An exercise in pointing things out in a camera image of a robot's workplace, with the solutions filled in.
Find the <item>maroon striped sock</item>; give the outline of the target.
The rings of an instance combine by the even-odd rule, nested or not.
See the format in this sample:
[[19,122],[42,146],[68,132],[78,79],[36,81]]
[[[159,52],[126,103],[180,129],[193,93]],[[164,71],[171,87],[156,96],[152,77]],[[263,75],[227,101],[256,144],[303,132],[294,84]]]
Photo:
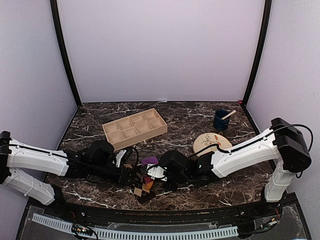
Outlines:
[[[156,156],[151,156],[151,157],[142,159],[141,163],[142,163],[142,167],[147,167],[149,164],[156,165],[159,163],[159,161]],[[146,173],[143,173],[142,175],[143,175],[143,181],[145,184],[145,189],[150,190],[154,185],[154,180],[150,176],[148,176]]]

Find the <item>brown argyle sock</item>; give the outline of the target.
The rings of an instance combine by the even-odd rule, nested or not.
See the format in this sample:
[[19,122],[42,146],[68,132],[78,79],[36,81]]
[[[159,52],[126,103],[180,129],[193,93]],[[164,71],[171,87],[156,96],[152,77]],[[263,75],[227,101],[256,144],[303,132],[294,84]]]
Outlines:
[[146,165],[139,164],[136,171],[128,178],[129,186],[140,204],[147,203],[156,197],[153,191],[155,181],[146,174]]

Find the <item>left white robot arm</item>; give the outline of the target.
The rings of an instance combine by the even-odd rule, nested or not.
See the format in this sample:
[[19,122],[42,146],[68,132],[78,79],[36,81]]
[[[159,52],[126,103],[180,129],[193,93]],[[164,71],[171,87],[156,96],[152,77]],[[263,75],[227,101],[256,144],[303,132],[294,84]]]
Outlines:
[[24,196],[33,198],[60,218],[71,213],[60,187],[44,183],[24,169],[36,170],[72,179],[96,176],[122,185],[130,184],[138,169],[138,162],[126,166],[131,154],[138,151],[127,147],[119,153],[106,140],[95,140],[88,148],[79,151],[49,150],[21,143],[11,138],[9,131],[0,134],[0,183]]

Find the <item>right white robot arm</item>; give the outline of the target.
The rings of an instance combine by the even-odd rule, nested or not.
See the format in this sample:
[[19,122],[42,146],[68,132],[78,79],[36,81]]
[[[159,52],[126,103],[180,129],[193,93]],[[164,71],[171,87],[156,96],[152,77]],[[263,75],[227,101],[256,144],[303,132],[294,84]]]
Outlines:
[[261,134],[226,150],[215,144],[216,151],[197,159],[169,150],[161,156],[158,164],[164,169],[168,185],[175,189],[178,184],[205,186],[244,168],[276,160],[276,169],[263,188],[263,200],[255,205],[255,213],[266,217],[296,174],[305,171],[312,163],[310,149],[299,127],[300,124],[289,124],[278,117]]

